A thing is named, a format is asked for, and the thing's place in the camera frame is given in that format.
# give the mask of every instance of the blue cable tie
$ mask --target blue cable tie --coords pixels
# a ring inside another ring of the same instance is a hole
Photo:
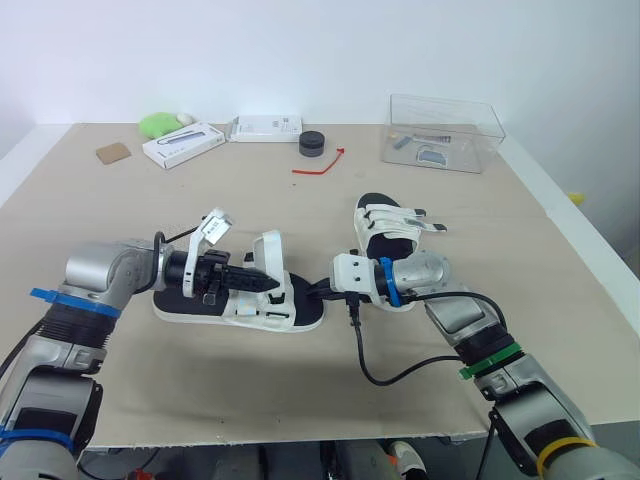
[[[390,258],[382,257],[380,258],[380,265],[382,265],[382,270],[384,270],[384,278],[387,281],[387,288],[389,289],[389,299],[391,300],[389,303],[391,303],[393,307],[401,307],[402,302],[400,302],[400,295],[396,288],[396,282],[393,279],[393,262]]]
[[[121,311],[117,308],[105,305],[104,303],[92,302],[80,297],[65,295],[56,290],[43,290],[34,288],[31,290],[31,296],[43,299],[47,303],[59,303],[68,307],[75,307],[88,312],[100,313],[108,317],[118,318]]]
[[[73,451],[73,441],[69,435],[56,432],[54,430],[44,430],[40,428],[25,428],[22,430],[10,430],[6,431],[0,428],[0,439],[2,440],[50,440],[57,442],[66,447],[69,451]]]

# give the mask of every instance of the green sponge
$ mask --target green sponge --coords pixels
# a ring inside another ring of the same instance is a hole
[[[158,138],[182,128],[182,124],[171,113],[154,113],[144,117],[138,124],[140,133],[145,137]]]

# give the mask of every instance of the green cable tie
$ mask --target green cable tie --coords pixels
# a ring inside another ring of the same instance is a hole
[[[522,348],[516,342],[512,343],[508,347],[504,347],[502,350],[497,351],[490,357],[480,360],[478,363],[474,363],[470,367],[461,368],[458,372],[464,380],[469,380],[476,373],[482,372],[487,368],[501,362],[505,358],[509,358],[514,353],[518,353]]]

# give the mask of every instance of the robotic arm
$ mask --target robotic arm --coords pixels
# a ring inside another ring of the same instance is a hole
[[[77,478],[75,459],[93,435],[102,400],[91,375],[134,294],[172,286],[215,303],[220,289],[279,286],[259,270],[221,262],[226,252],[201,254],[201,245],[214,244],[230,225],[214,210],[192,235],[188,253],[174,250],[161,233],[153,243],[86,244],[69,258],[57,291],[33,290],[52,305],[0,369],[1,375],[22,347],[0,393],[0,480]]]
[[[466,365],[461,377],[473,378],[484,398],[494,402],[489,419],[523,473],[548,480],[640,478],[631,462],[596,446],[582,412],[509,335],[499,309],[488,308],[477,300],[482,295],[457,284],[442,255],[418,251],[393,262],[338,255],[330,289],[347,293],[347,303],[349,293],[357,294],[356,304],[358,298],[395,306],[423,301]]]

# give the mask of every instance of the black round container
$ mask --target black round container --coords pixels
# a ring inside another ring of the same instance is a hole
[[[310,130],[300,134],[300,153],[305,157],[318,157],[324,152],[324,135]]]

